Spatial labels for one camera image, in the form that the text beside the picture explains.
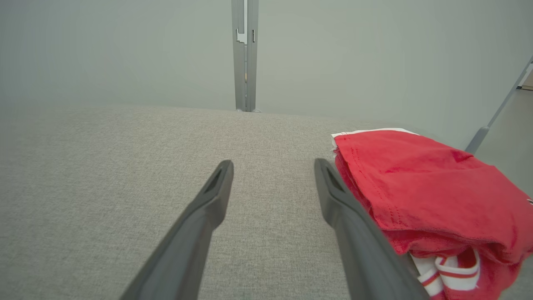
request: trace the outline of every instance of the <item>floor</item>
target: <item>floor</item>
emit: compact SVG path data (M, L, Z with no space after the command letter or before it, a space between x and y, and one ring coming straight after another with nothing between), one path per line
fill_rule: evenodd
M491 126L476 157L495 165L516 186L533 196L533 91L516 90ZM516 282L500 300L533 294L533 257L522 265Z

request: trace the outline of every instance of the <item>folded red shirt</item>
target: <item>folded red shirt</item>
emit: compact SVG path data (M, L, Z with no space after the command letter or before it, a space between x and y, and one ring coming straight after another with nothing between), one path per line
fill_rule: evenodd
M335 163L434 299L497 299L533 252L531 198L494 166L412 133L335 137Z

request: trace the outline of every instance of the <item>white stripe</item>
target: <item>white stripe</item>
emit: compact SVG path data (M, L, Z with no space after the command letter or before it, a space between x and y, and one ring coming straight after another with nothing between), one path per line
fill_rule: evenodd
M409 130L403 129L403 128L378 128L378 129L370 129L370 130L356 130L352 132L339 132L339 133L332 134L333 147L335 148L337 147L337 144L335 143L335 137L337 136L353 135L355 133L361 133L361 132L367 132L367 131L381 131L381 130L401 131L401 132L406 132L406 133L412 133L418 136L418 134L411 132Z
M456 278L456 277L450 277L440 274L440 277L442 278L442 282L445 286L447 286L450 289L453 290L473 290L476 288L476 284L479 281L479 276L481 274L481 260L479 258L479 254L477 251L474 250L474 256L475 256L475 265L470 268L459 268L456 267L458 265L457 257L448 257L446 262L444 263L444 266L440 265L440 262L442 261L442 258L437 258L435 260L435 266L439 271L445 271L453 274L458 275L473 275L475 276L470 278Z

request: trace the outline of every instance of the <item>gray metal bracket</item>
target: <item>gray metal bracket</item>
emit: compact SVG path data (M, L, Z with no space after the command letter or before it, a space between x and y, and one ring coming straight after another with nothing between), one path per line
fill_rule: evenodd
M520 77L518 77L518 79L514 83L513 88L507 94L507 97L505 97L505 99L503 100L503 103L500 105L500 107L498 108L498 110L496 111L496 113L494 114L492 119L490 120L489 124L487 126L481 127L476 132L474 138L470 141L470 144L466 147L465 151L467 151L468 153L471 153L471 154L475 154L475 152L478 150L479 146L481 146L481 143L483 142L483 140L485 139L485 137L489 133L490 127L492 126L492 124L494 123L496 118L498 118L498 115L502 112L502 110L505 107L505 105L507 104L507 102L509 102L509 99L511 98L511 96L515 93L515 89L518 86L518 84L520 83L520 81L522 80L522 78L526 75L526 70L527 70L527 68L528 68L530 63L533 64L533 57L531 57L531 59L528 60L528 63L524 67L524 70L520 74Z
M235 108L243 112L255 110L258 5L259 0L231 0Z
M231 0L231 23L233 30L233 73L235 77L235 109L246 112L245 43L238 34L244 33L244 1Z

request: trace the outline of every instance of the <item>white fabric trim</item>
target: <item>white fabric trim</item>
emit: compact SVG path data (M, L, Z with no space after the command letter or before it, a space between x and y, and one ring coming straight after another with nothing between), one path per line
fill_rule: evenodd
M415 263L416 268L420 276L418 281L424 286L424 289L427 291L430 297L433 297L444 290L444 283L438 275L437 267L435 266L435 257L430 258L418 258L411 255L413 262ZM437 276L430 283L424 283L427 280L430 280L432 277Z
M427 294L430 297L440 294L444 290L444 283L442 282L442 278L440 278L440 276L437 277L437 279L435 279L429 285L424 286L424 289L427 291Z
M378 129L370 129L370 130L356 130L356 131L352 131L352 132L339 132L339 133L332 134L333 147L335 147L335 148L337 147L337 144L335 143L335 137L337 137L337 136L345 136L345 135L352 135L352 134L355 134L355 133L361 133L361 132L367 132L367 131L381 131L381 130L401 131L401 132L406 132L406 133L412 133L414 135L419 136L419 134L416 134L414 132L411 132L411 131L403 129L403 128L378 128Z
M479 254L474 250L475 265L470 268L457 267L457 257L452 259L448 257L444 265L440 265L443 258L439 257L435 260L435 266L439 270L442 282L450 289L454 290L473 290L477 286L479 276L481 274L481 264Z

